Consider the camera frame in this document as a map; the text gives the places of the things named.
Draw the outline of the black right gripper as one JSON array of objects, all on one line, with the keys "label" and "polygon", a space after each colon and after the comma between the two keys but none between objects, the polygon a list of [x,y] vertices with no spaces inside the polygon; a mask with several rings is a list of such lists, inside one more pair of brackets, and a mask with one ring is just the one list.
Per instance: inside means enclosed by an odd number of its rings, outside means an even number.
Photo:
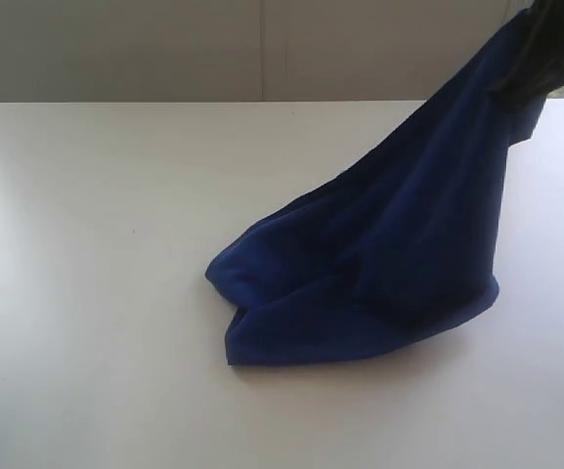
[{"label": "black right gripper", "polygon": [[564,1],[535,1],[523,12],[523,33],[514,65],[490,92],[507,106],[564,86]]}]

